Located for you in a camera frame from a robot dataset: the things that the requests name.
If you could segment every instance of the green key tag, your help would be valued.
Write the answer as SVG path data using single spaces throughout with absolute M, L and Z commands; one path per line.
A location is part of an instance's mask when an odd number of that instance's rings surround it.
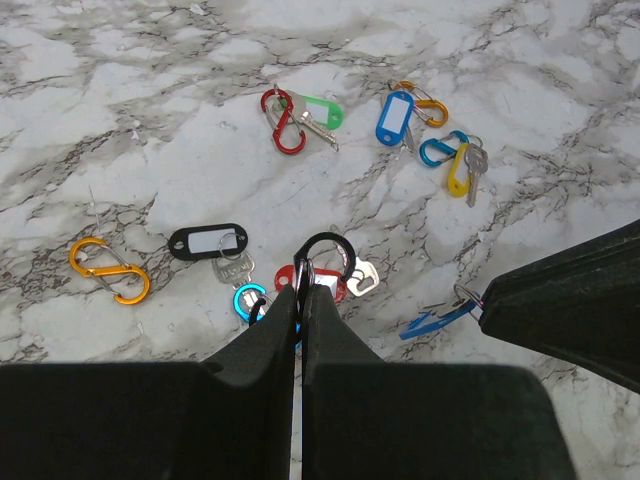
M 329 130 L 335 130 L 342 125 L 344 114 L 342 113 L 340 105 L 330 102 L 329 100 L 325 100 L 324 98 L 307 97 L 304 95 L 303 97 L 307 102 L 307 111 L 320 125 L 324 125 Z M 286 100 L 283 100 L 283 110 L 286 104 Z

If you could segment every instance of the black carabiner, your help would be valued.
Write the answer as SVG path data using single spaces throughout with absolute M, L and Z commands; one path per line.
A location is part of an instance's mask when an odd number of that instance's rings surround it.
M 345 265 L 344 275 L 340 277 L 340 280 L 346 282 L 353 276 L 353 272 L 355 272 L 356 270 L 356 251 L 353 249 L 351 243 L 349 243 L 349 240 L 344 238 L 342 235 L 338 235 L 337 233 L 333 232 L 316 233 L 313 237 L 307 240 L 304 245 L 302 245 L 302 248 L 298 250 L 298 252 L 293 256 L 293 265 L 296 269 L 296 272 L 298 271 L 302 260 L 307 259 L 307 257 L 309 256 L 311 247 L 323 240 L 331 240 L 344 249 L 346 253 L 347 263 Z
M 345 271 L 340 277 L 340 280 L 346 282 L 351 278 L 353 272 L 356 270 L 356 251 L 349 241 L 341 235 L 333 232 L 317 233 L 309 240 L 307 240 L 302 248 L 293 256 L 293 266 L 296 272 L 296 300 L 298 304 L 298 312 L 302 315 L 304 310 L 304 303 L 307 299 L 309 289 L 313 284 L 313 263 L 309 260 L 309 251 L 316 243 L 323 240 L 331 240 L 344 251 Z

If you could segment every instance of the blue carabiner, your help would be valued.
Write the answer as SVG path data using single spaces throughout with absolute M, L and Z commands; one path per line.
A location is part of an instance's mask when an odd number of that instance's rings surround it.
M 430 138 L 429 140 L 425 141 L 422 145 L 420 145 L 420 158 L 422 159 L 424 164 L 428 167 L 436 168 L 442 165 L 447 160 L 451 160 L 452 158 L 454 158 L 458 150 L 445 143 L 446 140 L 449 140 L 450 138 L 453 138 L 453 137 L 456 137 L 458 140 L 460 140 L 460 143 L 469 143 L 469 137 L 464 132 L 461 132 L 460 130 L 454 130 L 446 137 L 442 137 L 440 139 Z M 447 156 L 442 160 L 431 160 L 427 156 L 427 147 L 431 147 L 435 150 L 438 150 L 439 152 L 442 152 Z
M 240 307 L 240 298 L 242 297 L 242 294 L 247 290 L 255 290 L 261 295 L 266 295 L 267 291 L 262 285 L 258 285 L 257 283 L 247 283 L 246 285 L 243 285 L 238 290 L 236 290 L 236 293 L 233 296 L 233 308 L 236 311 L 236 313 L 240 315 L 240 318 L 242 318 L 245 322 L 249 323 L 249 313 L 245 312 Z M 262 317 L 264 317 L 264 315 L 258 314 L 257 321 L 259 322 L 260 320 L 262 320 Z
M 436 330 L 440 330 L 441 328 L 449 325 L 454 320 L 457 320 L 463 315 L 471 312 L 471 310 L 473 310 L 475 307 L 476 302 L 474 302 L 473 300 L 467 300 L 461 306 L 447 313 L 446 315 L 443 315 L 442 317 L 438 317 L 432 311 L 428 311 L 424 315 L 421 315 L 415 320 L 412 320 L 407 328 L 403 332 L 400 332 L 400 338 L 402 340 L 409 340 L 410 338 L 418 337 L 426 333 L 432 333 Z M 424 323 L 426 320 L 433 320 L 434 317 L 434 321 Z

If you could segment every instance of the orange carabiner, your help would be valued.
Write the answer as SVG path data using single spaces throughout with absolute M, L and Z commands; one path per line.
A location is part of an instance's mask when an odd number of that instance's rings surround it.
M 76 260 L 76 254 L 82 247 L 85 247 L 87 245 L 98 245 L 100 248 L 107 250 L 113 258 L 120 262 L 120 265 L 114 265 L 112 267 L 81 267 L 78 264 L 78 260 Z M 140 303 L 149 294 L 149 290 L 151 289 L 151 280 L 149 279 L 149 276 L 137 265 L 129 264 L 125 260 L 123 260 L 123 258 L 116 252 L 111 250 L 107 243 L 101 238 L 86 237 L 78 240 L 69 251 L 69 263 L 71 264 L 71 267 L 83 277 L 93 278 L 104 290 L 113 295 L 113 298 L 116 302 L 123 305 L 135 305 L 136 303 Z M 111 286 L 103 278 L 101 278 L 108 275 L 129 274 L 139 275 L 144 281 L 142 293 L 134 298 L 123 298 L 122 295 L 114 291 Z
M 408 80 L 401 80 L 400 82 L 396 83 L 394 87 L 392 87 L 393 81 L 389 80 L 388 85 L 389 85 L 389 88 L 391 88 L 392 90 L 404 89 L 404 90 L 407 90 L 408 92 L 413 93 L 417 98 L 413 106 L 416 112 L 416 115 L 418 115 L 418 117 L 420 117 L 430 127 L 440 128 L 445 123 L 447 123 L 447 120 L 449 120 L 449 110 L 447 110 L 447 107 L 445 107 L 442 103 L 440 103 L 438 100 L 433 98 L 427 92 L 422 90 L 420 87 L 415 85 L 413 82 L 409 82 Z M 427 98 L 421 97 L 414 90 L 421 92 Z M 442 116 L 442 119 L 436 120 L 432 116 L 427 115 L 423 111 L 423 109 L 427 109 L 427 108 L 438 110 Z
M 414 108 L 416 109 L 416 114 L 422 120 L 424 120 L 425 123 L 427 125 L 429 125 L 430 127 L 440 128 L 445 123 L 447 123 L 447 120 L 449 120 L 449 110 L 447 110 L 447 107 L 445 107 L 442 103 L 440 103 L 437 100 L 434 100 L 434 99 L 431 99 L 431 100 L 416 100 L 414 102 Z M 439 110 L 440 114 L 442 115 L 442 119 L 441 120 L 436 120 L 435 118 L 425 114 L 424 111 L 422 110 L 424 108 L 431 108 L 431 109 Z
M 284 111 L 282 112 L 282 116 L 280 117 L 277 125 L 275 125 L 273 118 L 267 110 L 267 98 L 272 95 L 278 95 L 279 100 L 286 101 L 286 107 L 284 107 Z M 293 111 L 293 101 L 291 100 L 291 96 L 284 90 L 279 89 L 277 85 L 274 85 L 274 88 L 264 92 L 262 98 L 260 98 L 260 107 L 262 108 L 262 111 L 267 115 L 269 125 L 271 125 L 271 128 L 273 128 L 273 140 L 274 142 L 276 142 L 276 147 L 278 147 L 278 150 L 280 150 L 282 153 L 286 153 L 287 155 L 293 155 L 300 152 L 300 150 L 302 150 L 304 148 L 304 145 L 307 143 L 307 136 L 300 129 L 300 127 L 298 127 L 298 132 L 300 133 L 300 143 L 296 147 L 288 148 L 280 143 L 280 135 L 282 135 L 284 127 L 287 126 L 287 122 L 289 121 L 289 117 L 291 117 L 291 112 Z

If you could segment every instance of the black key tag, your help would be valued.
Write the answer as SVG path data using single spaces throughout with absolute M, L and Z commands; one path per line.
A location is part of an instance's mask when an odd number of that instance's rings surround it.
M 179 260 L 229 257 L 247 248 L 247 231 L 236 223 L 181 228 L 169 238 L 169 251 Z

